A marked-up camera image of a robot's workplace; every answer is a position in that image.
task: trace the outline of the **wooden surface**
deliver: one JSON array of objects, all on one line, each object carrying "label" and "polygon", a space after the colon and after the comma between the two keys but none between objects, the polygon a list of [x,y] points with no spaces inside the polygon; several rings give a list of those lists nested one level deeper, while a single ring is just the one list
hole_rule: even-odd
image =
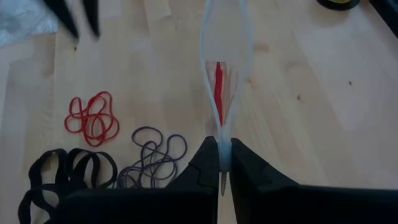
[{"label": "wooden surface", "polygon": [[[100,4],[98,42],[74,1],[76,46],[61,31],[0,49],[0,223],[17,223],[27,171],[41,153],[91,149],[63,128],[74,96],[113,94],[121,132],[92,150],[110,153],[120,169],[138,158],[130,134],[140,126],[186,137],[181,169],[214,133],[199,60],[204,1]],[[302,184],[398,188],[398,39],[377,12],[367,1],[348,12],[312,0],[248,7],[254,65],[233,136]],[[228,187],[219,205],[219,223],[236,223]],[[34,209],[33,218],[46,214]]]}]

